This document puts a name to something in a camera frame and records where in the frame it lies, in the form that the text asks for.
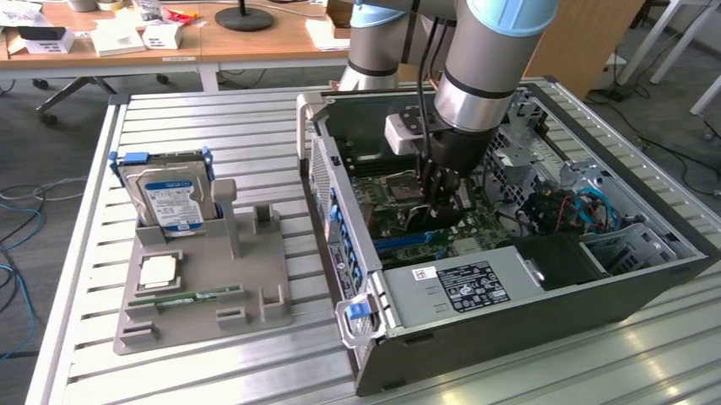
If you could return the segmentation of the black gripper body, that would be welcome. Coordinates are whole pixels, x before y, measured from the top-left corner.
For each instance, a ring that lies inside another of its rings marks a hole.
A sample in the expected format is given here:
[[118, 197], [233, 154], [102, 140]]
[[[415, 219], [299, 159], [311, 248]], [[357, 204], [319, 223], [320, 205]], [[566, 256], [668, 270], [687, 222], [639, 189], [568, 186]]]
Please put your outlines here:
[[466, 132], [452, 127], [429, 132], [421, 137], [416, 174], [448, 170], [468, 176], [480, 164], [495, 135], [495, 127], [482, 132]]

